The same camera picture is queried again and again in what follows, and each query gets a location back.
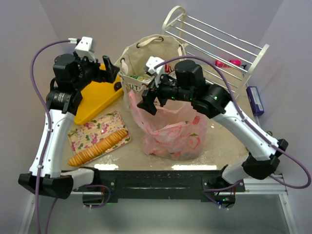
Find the beige canvas tote bag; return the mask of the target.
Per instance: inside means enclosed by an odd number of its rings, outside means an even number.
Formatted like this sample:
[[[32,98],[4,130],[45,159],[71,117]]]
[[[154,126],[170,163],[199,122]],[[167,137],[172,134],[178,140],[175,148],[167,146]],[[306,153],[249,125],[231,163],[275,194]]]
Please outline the beige canvas tote bag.
[[[124,91],[123,101],[128,109],[130,100],[128,93],[133,91],[141,94],[148,83],[140,82],[130,76],[148,76],[144,67],[149,57],[159,57],[168,60],[174,57],[185,55],[182,44],[172,36],[154,34],[142,38],[138,42],[128,46],[123,51],[121,57],[115,63],[120,68],[119,75]]]

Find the green chips bag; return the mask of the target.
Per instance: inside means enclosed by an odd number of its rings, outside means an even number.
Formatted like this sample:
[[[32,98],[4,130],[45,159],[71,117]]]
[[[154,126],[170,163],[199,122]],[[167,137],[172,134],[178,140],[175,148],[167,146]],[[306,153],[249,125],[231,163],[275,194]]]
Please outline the green chips bag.
[[[144,82],[144,83],[149,83],[152,80],[152,78],[150,76],[134,76],[134,75],[132,75],[130,77],[134,78],[140,82]]]

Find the red white snack packet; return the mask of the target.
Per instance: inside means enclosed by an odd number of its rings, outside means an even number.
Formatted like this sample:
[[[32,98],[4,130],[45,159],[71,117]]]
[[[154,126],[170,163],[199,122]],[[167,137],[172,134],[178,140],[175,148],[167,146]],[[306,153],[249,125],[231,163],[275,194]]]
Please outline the red white snack packet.
[[[172,73],[172,72],[174,72],[175,70],[174,70],[174,68],[172,68],[170,65],[168,65],[168,64],[165,64],[165,67],[164,67],[164,72],[166,73],[166,74],[170,74],[170,73]]]

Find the yellow plastic tray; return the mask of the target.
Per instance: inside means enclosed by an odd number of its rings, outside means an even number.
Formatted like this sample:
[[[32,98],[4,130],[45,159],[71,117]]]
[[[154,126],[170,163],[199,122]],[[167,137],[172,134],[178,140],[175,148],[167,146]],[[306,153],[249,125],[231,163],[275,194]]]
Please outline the yellow plastic tray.
[[[81,91],[82,101],[74,119],[76,125],[89,122],[123,94],[122,88],[114,90],[116,82],[121,82],[119,75],[114,83],[92,81]]]

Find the pink plastic bag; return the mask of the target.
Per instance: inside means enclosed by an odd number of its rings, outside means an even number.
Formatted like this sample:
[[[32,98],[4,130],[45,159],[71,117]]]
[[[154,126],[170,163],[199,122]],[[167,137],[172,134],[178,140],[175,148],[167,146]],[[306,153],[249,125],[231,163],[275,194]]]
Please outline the pink plastic bag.
[[[137,107],[138,93],[128,93],[129,107],[135,123],[145,133],[142,150],[147,155],[171,160],[198,158],[204,148],[208,118],[196,112],[190,103],[168,101],[165,107],[156,107],[153,116]]]

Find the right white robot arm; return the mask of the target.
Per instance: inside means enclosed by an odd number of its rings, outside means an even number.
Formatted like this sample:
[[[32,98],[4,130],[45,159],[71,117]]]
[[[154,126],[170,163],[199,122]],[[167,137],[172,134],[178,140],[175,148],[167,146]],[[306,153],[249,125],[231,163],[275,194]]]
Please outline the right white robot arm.
[[[257,126],[236,107],[235,99],[226,89],[218,84],[208,84],[199,64],[189,59],[178,62],[174,68],[175,79],[172,79],[164,73],[162,61],[150,57],[146,62],[144,70],[154,80],[143,91],[138,108],[155,115],[155,99],[161,106],[169,99],[190,102],[193,109],[228,129],[249,150],[244,161],[225,166],[212,186],[220,188],[248,176],[263,180],[276,171],[281,155],[278,150],[286,150],[286,140],[277,140]]]

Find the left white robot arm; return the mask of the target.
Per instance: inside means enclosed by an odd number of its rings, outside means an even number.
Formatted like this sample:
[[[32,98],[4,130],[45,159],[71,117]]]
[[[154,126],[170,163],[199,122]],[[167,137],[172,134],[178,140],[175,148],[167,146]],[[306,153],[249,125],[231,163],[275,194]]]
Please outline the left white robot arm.
[[[81,167],[62,172],[62,155],[69,128],[82,101],[81,91],[91,82],[113,83],[119,72],[108,56],[103,56],[105,70],[100,63],[79,57],[77,53],[55,58],[55,77],[43,102],[45,126],[39,149],[28,173],[20,174],[18,183],[36,196],[67,199],[73,190],[100,184],[98,169]]]

